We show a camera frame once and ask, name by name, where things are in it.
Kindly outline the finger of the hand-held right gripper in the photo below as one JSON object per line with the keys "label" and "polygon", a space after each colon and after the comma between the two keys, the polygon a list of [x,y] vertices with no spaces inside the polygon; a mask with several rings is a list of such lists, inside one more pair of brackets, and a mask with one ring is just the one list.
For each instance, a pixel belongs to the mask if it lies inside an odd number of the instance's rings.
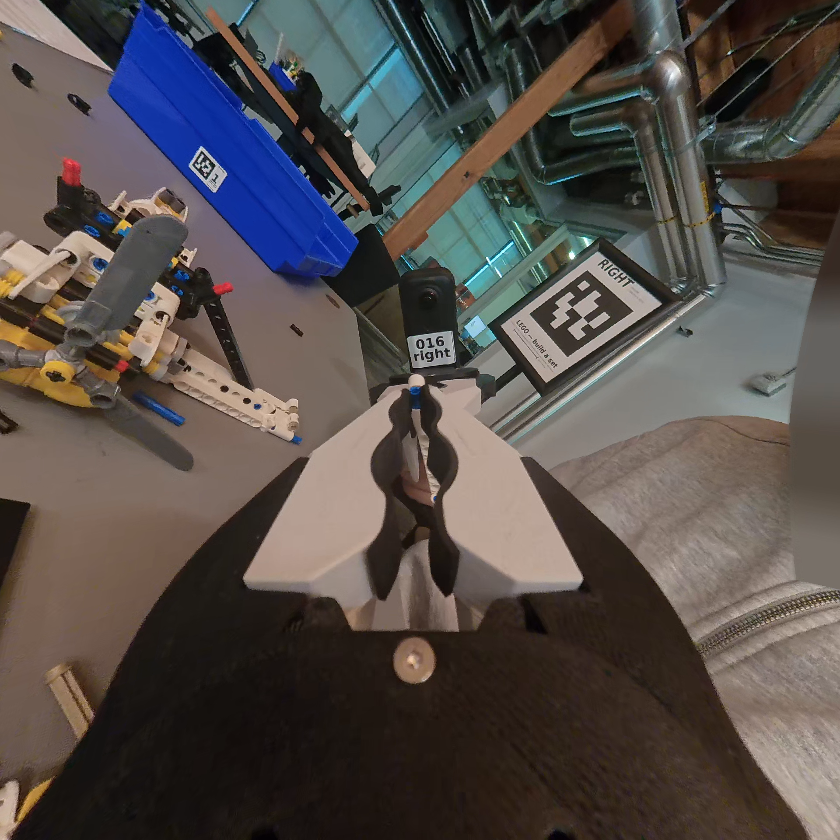
{"label": "finger of the hand-held right gripper", "polygon": [[436,382],[429,386],[430,427],[483,427],[476,418],[481,390],[475,382]]}

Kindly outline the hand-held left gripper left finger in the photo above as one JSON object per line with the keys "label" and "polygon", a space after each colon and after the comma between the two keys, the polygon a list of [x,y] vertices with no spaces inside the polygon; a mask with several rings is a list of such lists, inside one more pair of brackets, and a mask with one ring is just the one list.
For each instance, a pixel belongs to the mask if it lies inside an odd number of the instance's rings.
{"label": "hand-held left gripper left finger", "polygon": [[252,590],[384,601],[403,556],[395,490],[412,398],[391,387],[306,459],[244,575]]}

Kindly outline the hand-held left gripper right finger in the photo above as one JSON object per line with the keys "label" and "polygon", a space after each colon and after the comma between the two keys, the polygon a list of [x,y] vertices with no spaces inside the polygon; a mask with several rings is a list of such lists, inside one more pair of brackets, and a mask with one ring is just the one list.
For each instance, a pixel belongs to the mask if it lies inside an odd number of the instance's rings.
{"label": "hand-held left gripper right finger", "polygon": [[576,590],[582,573],[516,450],[445,394],[425,395],[425,433],[438,589],[458,599]]}

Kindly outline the white lego beam with blue pins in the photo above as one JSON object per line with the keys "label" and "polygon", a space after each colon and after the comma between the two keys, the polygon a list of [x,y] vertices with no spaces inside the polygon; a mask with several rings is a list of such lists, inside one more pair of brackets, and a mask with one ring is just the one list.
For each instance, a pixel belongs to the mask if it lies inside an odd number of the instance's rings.
{"label": "white lego beam with blue pins", "polygon": [[402,441],[402,484],[405,493],[416,502],[432,507],[436,501],[439,483],[427,465],[429,438],[422,423],[422,390],[425,379],[412,374],[408,379],[411,403],[411,425]]}

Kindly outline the blue lego axle pin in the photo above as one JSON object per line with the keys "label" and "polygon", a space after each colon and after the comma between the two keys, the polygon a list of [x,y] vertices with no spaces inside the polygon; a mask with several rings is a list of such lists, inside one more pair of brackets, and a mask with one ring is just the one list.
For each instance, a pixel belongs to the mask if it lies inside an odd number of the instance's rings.
{"label": "blue lego axle pin", "polygon": [[152,396],[137,391],[132,394],[132,400],[142,408],[152,412],[154,415],[164,419],[169,424],[181,427],[186,422],[183,415],[163,405]]}

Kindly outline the yellow white black lego model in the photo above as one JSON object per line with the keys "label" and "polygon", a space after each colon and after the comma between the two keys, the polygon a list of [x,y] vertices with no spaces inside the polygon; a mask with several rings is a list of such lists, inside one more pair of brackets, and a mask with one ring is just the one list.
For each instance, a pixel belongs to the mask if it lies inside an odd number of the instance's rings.
{"label": "yellow white black lego model", "polygon": [[232,291],[184,247],[188,206],[162,188],[110,204],[62,161],[45,224],[50,251],[2,232],[1,378],[96,410],[180,471],[193,456],[143,415],[123,384],[138,375],[234,420],[299,445],[296,399],[254,386],[222,303]]}

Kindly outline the grey hooded sweatshirt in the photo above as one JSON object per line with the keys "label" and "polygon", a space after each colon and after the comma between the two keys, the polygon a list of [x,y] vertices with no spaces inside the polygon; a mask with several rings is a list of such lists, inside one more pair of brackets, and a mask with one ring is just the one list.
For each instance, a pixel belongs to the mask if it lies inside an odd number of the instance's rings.
{"label": "grey hooded sweatshirt", "polygon": [[683,419],[552,467],[686,625],[761,770],[809,838],[839,838],[838,589],[799,581],[791,435]]}

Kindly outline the black office chair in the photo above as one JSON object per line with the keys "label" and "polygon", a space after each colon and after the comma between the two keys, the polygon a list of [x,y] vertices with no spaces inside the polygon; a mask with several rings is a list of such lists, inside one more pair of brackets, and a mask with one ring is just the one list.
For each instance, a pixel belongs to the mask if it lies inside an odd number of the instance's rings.
{"label": "black office chair", "polygon": [[381,216],[385,206],[392,202],[395,191],[382,196],[365,179],[354,158],[350,139],[322,110],[322,92],[314,76],[306,70],[300,70],[295,89],[287,92],[287,99],[297,113],[298,131],[311,131],[316,145],[331,156],[350,183],[364,196],[373,216]]}

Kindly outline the wooden ceiling beam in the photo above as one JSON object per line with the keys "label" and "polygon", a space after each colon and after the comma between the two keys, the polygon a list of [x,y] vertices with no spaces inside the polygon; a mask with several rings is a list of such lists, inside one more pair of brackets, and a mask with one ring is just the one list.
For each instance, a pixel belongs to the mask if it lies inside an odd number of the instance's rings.
{"label": "wooden ceiling beam", "polygon": [[390,260],[427,238],[427,231],[629,32],[631,3],[615,2],[514,101],[382,238]]}

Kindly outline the wooden desk with black legs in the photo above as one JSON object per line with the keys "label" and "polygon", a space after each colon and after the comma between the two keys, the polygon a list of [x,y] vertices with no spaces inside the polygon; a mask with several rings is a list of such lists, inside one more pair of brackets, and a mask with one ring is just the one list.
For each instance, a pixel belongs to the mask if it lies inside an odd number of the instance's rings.
{"label": "wooden desk with black legs", "polygon": [[341,172],[331,156],[322,147],[316,145],[312,132],[308,129],[302,133],[298,131],[298,115],[290,105],[286,92],[278,87],[274,78],[249,54],[245,43],[224,23],[212,7],[207,9],[206,17],[228,47],[233,50],[237,63],[245,73],[255,97],[272,118],[279,119],[278,127],[293,140],[299,155],[313,160],[313,155],[316,154],[330,172],[330,175],[322,177],[341,184],[362,210],[370,211],[370,205],[360,191],[350,183],[349,178]]}

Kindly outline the blue plastic bin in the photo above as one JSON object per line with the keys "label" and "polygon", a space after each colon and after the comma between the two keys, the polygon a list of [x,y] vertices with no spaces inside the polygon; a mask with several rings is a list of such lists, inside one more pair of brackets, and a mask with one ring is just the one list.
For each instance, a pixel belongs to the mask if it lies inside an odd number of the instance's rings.
{"label": "blue plastic bin", "polygon": [[146,3],[108,89],[274,272],[336,277],[358,240],[242,102]]}

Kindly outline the silver ventilation ducts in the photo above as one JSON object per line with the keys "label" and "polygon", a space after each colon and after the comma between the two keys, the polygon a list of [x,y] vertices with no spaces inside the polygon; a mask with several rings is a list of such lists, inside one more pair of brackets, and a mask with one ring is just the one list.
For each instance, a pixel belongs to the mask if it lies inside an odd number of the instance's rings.
{"label": "silver ventilation ducts", "polygon": [[[665,2],[630,2],[632,27],[644,30],[644,21],[665,24],[673,16]],[[686,276],[706,294],[721,286],[726,277],[719,243],[712,228],[712,186],[708,165],[769,163],[798,154],[818,138],[838,117],[838,60],[826,66],[788,115],[770,122],[742,122],[731,131],[705,135],[700,131],[697,106],[690,85],[690,71],[681,53],[661,49],[636,65],[624,66],[582,79],[553,105],[550,112],[570,115],[570,127],[582,133],[585,128],[618,131],[612,122],[587,122],[607,117],[606,106],[629,102],[631,116],[643,114],[643,103],[653,109],[654,150],[637,147],[640,163],[659,152],[665,168],[650,182],[648,190],[673,215],[676,245],[670,246],[673,259],[683,259]],[[390,266],[382,242],[374,231],[377,255]]]}

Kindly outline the black flat mat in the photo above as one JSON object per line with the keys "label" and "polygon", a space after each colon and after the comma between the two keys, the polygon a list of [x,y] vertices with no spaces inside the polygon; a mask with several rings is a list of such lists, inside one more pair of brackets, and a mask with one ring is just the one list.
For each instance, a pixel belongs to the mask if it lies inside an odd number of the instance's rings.
{"label": "black flat mat", "polygon": [[30,505],[27,502],[1,499],[1,585],[4,584],[14,558],[29,510]]}

